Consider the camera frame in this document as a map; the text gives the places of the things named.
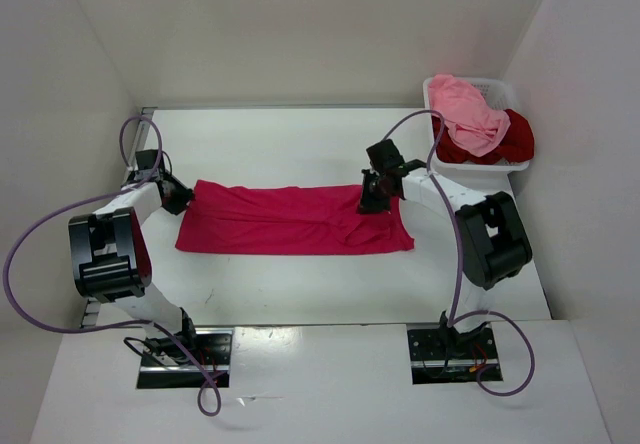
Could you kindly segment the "magenta t shirt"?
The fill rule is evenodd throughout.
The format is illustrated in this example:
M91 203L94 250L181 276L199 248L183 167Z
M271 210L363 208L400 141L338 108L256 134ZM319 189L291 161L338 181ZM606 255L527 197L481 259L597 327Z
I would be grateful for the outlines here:
M200 180L175 248L187 253L336 256L414 249L399 200L360 214L359 185L250 189Z

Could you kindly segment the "light pink t shirt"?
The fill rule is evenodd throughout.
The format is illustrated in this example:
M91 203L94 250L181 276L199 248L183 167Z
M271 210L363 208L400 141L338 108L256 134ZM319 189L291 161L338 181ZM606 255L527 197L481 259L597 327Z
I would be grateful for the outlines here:
M430 107L444 118L453 143L474 157L483 157L502 142L511 125L508 114L492 109L466 80L438 74L427 85Z

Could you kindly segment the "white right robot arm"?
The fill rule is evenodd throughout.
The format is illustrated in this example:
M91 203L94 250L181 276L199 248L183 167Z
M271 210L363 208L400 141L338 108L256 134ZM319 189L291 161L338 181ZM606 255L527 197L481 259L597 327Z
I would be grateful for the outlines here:
M394 199L402 199L452 224L456 277L438 341L446 355L464 355L473 346L473 333L492 315L492 289L517 276L533 257L514 199L503 191L485 194L423 168L387 173L365 169L362 174L360 213L389 211Z

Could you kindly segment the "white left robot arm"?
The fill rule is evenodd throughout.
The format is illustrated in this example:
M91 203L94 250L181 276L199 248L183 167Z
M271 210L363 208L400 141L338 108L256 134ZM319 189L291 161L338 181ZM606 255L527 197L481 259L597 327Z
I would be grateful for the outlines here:
M141 225L159 209L179 215L193 199L193 190L176 178L156 175L145 184L126 183L108 204L68 224L79 294L112 305L138 321L150 353L177 364L197 357L200 340L187 312L153 284Z

